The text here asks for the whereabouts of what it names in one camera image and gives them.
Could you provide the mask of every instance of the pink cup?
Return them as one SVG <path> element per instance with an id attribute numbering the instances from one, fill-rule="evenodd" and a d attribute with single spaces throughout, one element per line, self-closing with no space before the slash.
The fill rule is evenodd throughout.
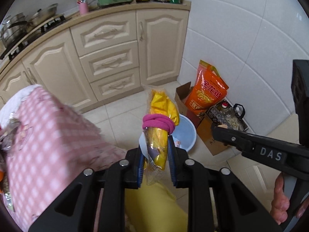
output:
<path id="1" fill-rule="evenodd" d="M 89 12 L 88 4 L 85 3 L 85 2 L 81 2 L 81 3 L 78 5 L 78 7 L 79 7 L 79 13 L 80 13 L 81 15 L 87 14 L 87 13 Z"/>

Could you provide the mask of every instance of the pink elastic band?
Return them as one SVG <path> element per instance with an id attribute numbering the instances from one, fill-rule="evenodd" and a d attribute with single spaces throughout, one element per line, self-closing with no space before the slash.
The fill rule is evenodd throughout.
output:
<path id="1" fill-rule="evenodd" d="M 147 114 L 143 117 L 143 129 L 147 127 L 156 127 L 166 130 L 168 134 L 172 134 L 175 129 L 174 122 L 163 114 Z"/>

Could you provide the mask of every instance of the wooden countertop edge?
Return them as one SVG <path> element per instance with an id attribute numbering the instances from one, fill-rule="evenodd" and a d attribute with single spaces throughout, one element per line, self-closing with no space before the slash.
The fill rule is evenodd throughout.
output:
<path id="1" fill-rule="evenodd" d="M 171 3 L 159 3 L 159 2 L 147 2 L 147 3 L 131 3 L 126 5 L 114 6 L 105 9 L 99 9 L 91 11 L 85 15 L 79 15 L 72 17 L 67 22 L 59 25 L 58 27 L 52 29 L 51 31 L 45 33 L 30 45 L 28 45 L 16 58 L 14 58 L 10 63 L 3 61 L 3 65 L 0 67 L 0 80 L 5 76 L 5 74 L 18 63 L 25 55 L 27 55 L 31 50 L 37 47 L 42 42 L 46 41 L 48 38 L 64 31 L 74 25 L 83 23 L 85 21 L 91 20 L 96 17 L 105 16 L 113 13 L 118 13 L 122 11 L 139 10 L 139 9 L 180 9 L 180 10 L 190 10 L 191 2 L 184 1 L 183 4 L 171 4 Z"/>

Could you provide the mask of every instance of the yellow sleeve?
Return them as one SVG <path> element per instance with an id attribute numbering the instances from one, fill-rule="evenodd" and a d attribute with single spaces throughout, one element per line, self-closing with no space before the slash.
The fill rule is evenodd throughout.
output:
<path id="1" fill-rule="evenodd" d="M 139 189 L 126 189 L 125 209 L 137 232 L 186 232 L 188 215 L 162 184 L 143 181 Z"/>

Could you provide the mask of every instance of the metal screw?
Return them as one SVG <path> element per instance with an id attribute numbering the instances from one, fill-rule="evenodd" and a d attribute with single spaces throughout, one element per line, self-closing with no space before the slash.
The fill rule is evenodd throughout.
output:
<path id="1" fill-rule="evenodd" d="M 231 173 L 231 170 L 225 167 L 221 169 L 221 173 L 224 175 L 229 175 Z"/>
<path id="2" fill-rule="evenodd" d="M 129 161 L 127 159 L 122 159 L 121 161 L 119 161 L 120 166 L 124 167 L 129 165 Z"/>
<path id="3" fill-rule="evenodd" d="M 185 163 L 186 163 L 186 165 L 188 165 L 188 166 L 193 166 L 194 163 L 195 163 L 195 161 L 192 160 L 192 159 L 186 159 Z"/>
<path id="4" fill-rule="evenodd" d="M 91 168 L 86 168 L 84 170 L 84 175 L 86 176 L 92 175 L 92 173 L 93 173 L 93 170 Z"/>

